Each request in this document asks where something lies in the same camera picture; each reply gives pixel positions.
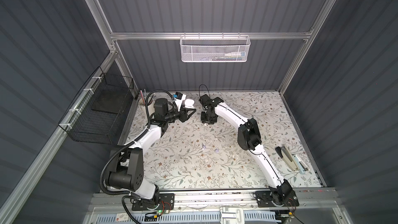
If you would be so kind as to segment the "white earbud case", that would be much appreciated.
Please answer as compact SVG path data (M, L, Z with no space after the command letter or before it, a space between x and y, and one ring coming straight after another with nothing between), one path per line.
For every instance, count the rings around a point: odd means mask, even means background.
M187 109L195 109L194 100L193 99L185 99L183 104L184 104L184 107L187 108Z

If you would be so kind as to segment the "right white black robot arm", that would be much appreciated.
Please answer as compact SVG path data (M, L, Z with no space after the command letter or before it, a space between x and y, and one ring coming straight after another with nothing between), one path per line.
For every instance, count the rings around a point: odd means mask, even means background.
M203 123L214 124L221 117L237 130L238 145L241 149L250 152L253 160L263 172L271 191L272 203L275 206L293 203L296 197L295 191L266 153L257 121L242 116L219 97L211 99L208 94L204 94L200 96L199 102L203 109L201 113Z

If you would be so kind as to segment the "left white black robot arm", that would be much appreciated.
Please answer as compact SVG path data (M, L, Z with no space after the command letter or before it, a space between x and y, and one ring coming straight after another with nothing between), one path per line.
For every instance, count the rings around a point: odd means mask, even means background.
M165 98L156 99L154 112L148 107L147 127L134 140L111 153L104 166L99 185L108 195L129 195L139 200L157 205L160 200L159 188L144 177L144 154L167 131L169 123L176 120L185 122L197 111L194 100L183 94L179 99L173 95L173 101Z

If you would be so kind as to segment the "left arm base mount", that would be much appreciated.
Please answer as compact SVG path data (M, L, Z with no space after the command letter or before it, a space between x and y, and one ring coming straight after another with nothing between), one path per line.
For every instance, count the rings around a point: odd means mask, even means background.
M175 194L155 194L152 199L133 199L133 211L170 211L174 209Z

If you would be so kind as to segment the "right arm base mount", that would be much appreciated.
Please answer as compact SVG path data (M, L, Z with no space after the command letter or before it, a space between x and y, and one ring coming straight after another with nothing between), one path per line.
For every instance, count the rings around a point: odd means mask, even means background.
M258 207L298 207L299 200L294 191L289 194L279 195L269 190L255 191L252 196L257 201Z

